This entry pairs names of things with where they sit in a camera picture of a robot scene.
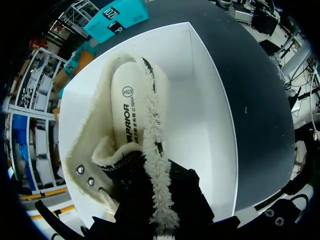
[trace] screw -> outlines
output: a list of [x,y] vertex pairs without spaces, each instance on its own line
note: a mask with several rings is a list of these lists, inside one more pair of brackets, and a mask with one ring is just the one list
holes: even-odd
[[264,215],[266,215],[268,218],[272,218],[275,215],[275,212],[269,208],[265,210]]
[[275,220],[275,225],[282,226],[285,223],[285,220],[282,217],[277,217]]
[[89,177],[88,179],[88,186],[92,187],[95,184],[95,180],[92,177]]
[[80,165],[80,166],[78,166],[78,167],[76,168],[76,173],[77,173],[78,175],[82,175],[82,174],[84,174],[84,172],[85,172],[84,166]]

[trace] dark gray table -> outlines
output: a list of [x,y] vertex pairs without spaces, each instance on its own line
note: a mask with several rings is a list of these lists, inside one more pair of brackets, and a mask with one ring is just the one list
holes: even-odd
[[239,164],[236,210],[276,193],[290,180],[295,138],[289,102],[266,53],[207,0],[155,0],[146,6],[150,19],[108,39],[98,56],[140,33],[190,22],[211,54],[232,111]]

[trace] insole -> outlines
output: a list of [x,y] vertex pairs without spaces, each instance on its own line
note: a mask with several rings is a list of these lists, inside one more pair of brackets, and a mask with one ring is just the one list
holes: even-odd
[[131,142],[143,143],[145,77],[135,62],[122,64],[113,75],[111,107],[116,149]]

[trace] yellow stripe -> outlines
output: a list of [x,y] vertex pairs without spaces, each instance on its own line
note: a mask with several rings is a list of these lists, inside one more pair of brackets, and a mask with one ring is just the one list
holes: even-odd
[[[45,196],[50,196],[50,195],[54,195],[54,194],[59,194],[59,193],[63,193],[65,191],[67,191],[68,189],[66,187],[58,189],[58,190],[54,190],[54,191],[48,191],[45,192],[44,195]],[[41,198],[41,194],[35,194],[35,195],[28,195],[28,196],[21,196],[20,199],[21,200],[27,200],[27,199],[37,199],[37,198]]]
[[[72,209],[76,209],[75,205],[71,205],[71,206],[67,206],[64,208],[61,208],[60,211],[61,213],[66,213],[68,211],[71,211]],[[35,215],[35,216],[31,216],[30,217],[32,220],[38,220],[38,219],[43,219],[43,217],[41,215]]]

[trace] teal box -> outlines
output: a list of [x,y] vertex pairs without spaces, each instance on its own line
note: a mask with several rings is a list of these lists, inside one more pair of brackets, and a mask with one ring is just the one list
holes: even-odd
[[84,30],[99,43],[149,18],[142,0],[115,0],[102,8]]

